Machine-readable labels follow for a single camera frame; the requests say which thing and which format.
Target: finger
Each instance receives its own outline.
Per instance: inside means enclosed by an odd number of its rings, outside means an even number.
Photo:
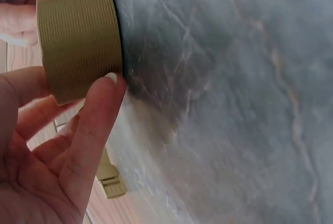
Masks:
[[[0,40],[22,47],[32,47],[38,43],[37,32],[21,32],[16,34],[0,34]]]
[[[53,96],[42,99],[32,107],[20,111],[17,120],[16,132],[28,141],[43,127],[52,122],[57,116],[71,108],[73,104],[58,106]]]
[[[20,108],[51,94],[43,67],[29,67],[0,74],[0,96],[9,97]]]
[[[37,28],[34,5],[0,4],[0,33],[15,34]]]
[[[108,77],[97,80],[88,91],[68,159],[59,176],[66,195],[79,211],[88,202],[103,148],[116,120],[125,93],[125,81]]]
[[[79,122],[79,115],[74,116],[66,126],[57,133],[56,137],[36,147],[32,154],[41,162],[50,165],[64,153],[72,144]]]

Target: skin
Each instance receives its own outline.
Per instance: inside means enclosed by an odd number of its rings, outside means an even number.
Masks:
[[[0,4],[0,38],[5,41],[34,44],[35,21],[34,5]],[[79,113],[31,151],[29,139],[73,104],[56,104],[43,67],[0,74],[1,223],[82,223],[125,89],[121,76],[116,82],[98,79]],[[22,108],[34,99],[39,100]]]

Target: wooden floor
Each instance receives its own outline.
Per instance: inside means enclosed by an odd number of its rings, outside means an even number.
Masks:
[[[42,59],[39,47],[22,48],[0,40],[0,72],[11,71],[29,66],[41,66]],[[66,122],[71,119],[82,105],[66,112],[48,125],[29,142],[29,148],[52,138]],[[84,224],[136,224],[133,210],[129,208],[128,198],[107,200],[97,182],[94,184],[91,199],[87,208]]]

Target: tan tape roll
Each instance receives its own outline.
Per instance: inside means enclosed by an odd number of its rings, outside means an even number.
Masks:
[[[113,0],[37,0],[43,66],[59,105],[84,98],[91,84],[122,72]]]

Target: tan plastic clip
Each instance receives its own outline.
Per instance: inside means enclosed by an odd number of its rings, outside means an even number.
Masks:
[[[96,176],[108,199],[126,194],[127,188],[118,169],[111,164],[106,148],[103,150]]]

